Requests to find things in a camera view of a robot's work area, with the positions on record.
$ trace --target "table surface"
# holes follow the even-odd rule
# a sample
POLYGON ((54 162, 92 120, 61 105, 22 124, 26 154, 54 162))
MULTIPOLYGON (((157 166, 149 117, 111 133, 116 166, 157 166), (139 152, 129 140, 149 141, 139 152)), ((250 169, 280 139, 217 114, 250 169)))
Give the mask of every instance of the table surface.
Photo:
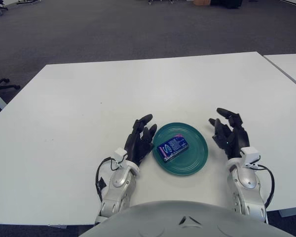
POLYGON ((296 54, 265 55, 265 57, 296 83, 296 54))
MULTIPOLYGON (((227 157, 208 122, 219 117, 217 107, 240 113, 260 163, 273 171, 268 210, 296 207, 296 85, 249 52, 45 66, 0 113, 0 223, 93 224, 99 163, 149 113, 149 125, 159 128, 194 126, 209 156, 199 172, 179 177, 149 154, 131 204, 171 199, 230 208, 227 157)), ((108 164, 101 173, 107 180, 108 164)), ((266 171, 259 177, 266 199, 270 178, 266 171)))

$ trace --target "green plate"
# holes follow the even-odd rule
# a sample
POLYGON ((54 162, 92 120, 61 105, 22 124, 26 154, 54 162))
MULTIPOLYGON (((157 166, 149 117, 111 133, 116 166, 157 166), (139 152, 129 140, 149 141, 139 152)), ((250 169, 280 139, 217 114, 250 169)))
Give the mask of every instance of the green plate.
POLYGON ((160 128, 153 139, 153 155, 159 165, 176 175, 191 175, 199 171, 206 163, 208 148, 204 137, 194 127, 173 122, 160 128), (183 135, 189 147, 171 161, 164 162, 157 147, 177 134, 183 135))

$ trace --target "wire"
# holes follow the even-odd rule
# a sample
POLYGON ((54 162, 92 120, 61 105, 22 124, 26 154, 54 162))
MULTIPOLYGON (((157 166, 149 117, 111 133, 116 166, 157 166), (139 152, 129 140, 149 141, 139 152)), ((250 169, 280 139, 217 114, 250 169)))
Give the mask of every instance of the wire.
POLYGON ((116 170, 119 169, 119 167, 117 167, 116 169, 113 169, 113 168, 112 168, 112 161, 113 161, 113 160, 116 161, 115 159, 111 158, 111 171, 116 171, 116 170))
POLYGON ((101 187, 100 187, 100 183, 99 183, 99 171, 100 171, 100 167, 101 167, 105 162, 107 162, 107 161, 109 161, 109 160, 111 161, 111 170, 112 170, 112 171, 116 171, 116 170, 119 169, 119 167, 117 167, 116 169, 113 169, 113 167, 112 167, 112 161, 115 160, 115 159, 113 159, 113 158, 111 158, 111 157, 105 158, 105 159, 100 163, 100 165, 99 165, 99 167, 98 167, 98 169, 97 169, 97 172, 96 172, 96 174, 95 174, 95 187, 96 187, 96 189, 97 189, 97 193, 98 193, 98 196, 99 196, 101 202, 102 202, 103 199, 102 199, 101 187))
POLYGON ((259 160, 261 159, 261 156, 259 156, 258 159, 256 159, 255 161, 251 162, 250 164, 254 164, 254 163, 257 163, 259 160))
POLYGON ((97 169, 97 172, 95 174, 95 187, 97 188, 97 193, 99 195, 99 198, 100 198, 100 201, 102 202, 102 194, 101 194, 101 188, 100 188, 100 183, 99 183, 99 170, 100 170, 100 167, 102 166, 102 164, 104 164, 105 162, 111 160, 112 158, 111 157, 108 157, 108 158, 105 158, 99 165, 98 169, 97 169))
POLYGON ((271 172, 271 170, 269 170, 266 166, 264 165, 261 165, 261 164, 258 164, 259 167, 262 167, 263 169, 254 169, 254 168, 250 168, 250 169, 253 169, 253 170, 267 170, 269 173, 270 173, 270 176, 271 176, 271 182, 272 182, 272 186, 271 186, 271 192, 270 192, 270 195, 268 196, 266 202, 265 202, 265 209, 267 209, 267 207, 270 205, 271 201, 272 201, 272 198, 273 198, 273 195, 274 195, 274 189, 275 189, 275 180, 274 180, 274 176, 271 172))

